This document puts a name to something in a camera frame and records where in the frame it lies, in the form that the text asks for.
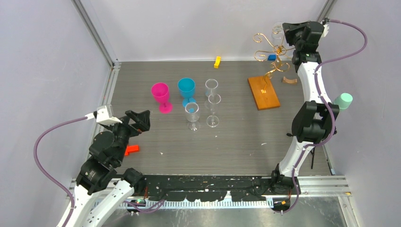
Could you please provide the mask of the pink wine glass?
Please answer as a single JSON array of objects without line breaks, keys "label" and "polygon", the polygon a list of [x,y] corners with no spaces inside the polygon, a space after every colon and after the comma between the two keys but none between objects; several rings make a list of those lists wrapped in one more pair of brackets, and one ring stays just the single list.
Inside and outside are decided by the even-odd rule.
[{"label": "pink wine glass", "polygon": [[173,105],[169,102],[169,87],[165,83],[156,83],[151,88],[153,98],[159,103],[159,111],[168,114],[173,110]]}]

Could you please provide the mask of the blue wine glass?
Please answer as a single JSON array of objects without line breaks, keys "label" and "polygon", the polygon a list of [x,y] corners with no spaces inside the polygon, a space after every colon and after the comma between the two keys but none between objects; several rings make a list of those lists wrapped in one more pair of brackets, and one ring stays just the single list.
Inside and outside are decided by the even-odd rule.
[{"label": "blue wine glass", "polygon": [[188,103],[196,103],[193,98],[195,94],[196,84],[191,78],[182,78],[178,81],[178,89],[183,98],[182,106],[185,107]]}]

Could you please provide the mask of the clear wine glass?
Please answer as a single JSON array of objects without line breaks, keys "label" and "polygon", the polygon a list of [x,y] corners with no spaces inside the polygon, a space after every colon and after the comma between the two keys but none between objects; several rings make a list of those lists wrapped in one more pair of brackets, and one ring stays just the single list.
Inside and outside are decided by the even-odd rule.
[{"label": "clear wine glass", "polygon": [[217,94],[218,90],[218,81],[215,79],[208,79],[205,82],[205,96],[209,97],[210,95]]}]

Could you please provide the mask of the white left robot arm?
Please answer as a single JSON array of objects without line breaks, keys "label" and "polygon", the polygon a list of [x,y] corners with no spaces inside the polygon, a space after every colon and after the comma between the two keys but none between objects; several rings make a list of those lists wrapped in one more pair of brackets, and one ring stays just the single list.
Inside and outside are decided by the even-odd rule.
[{"label": "white left robot arm", "polygon": [[122,165],[130,138],[149,131],[150,111],[127,110],[123,117],[117,118],[112,108],[104,105],[86,118],[94,118],[106,131],[93,138],[90,158],[81,166],[73,199],[59,221],[60,227],[100,227],[128,197],[139,196],[146,188],[144,175],[128,168],[100,204],[93,206],[116,177],[116,168]]}]

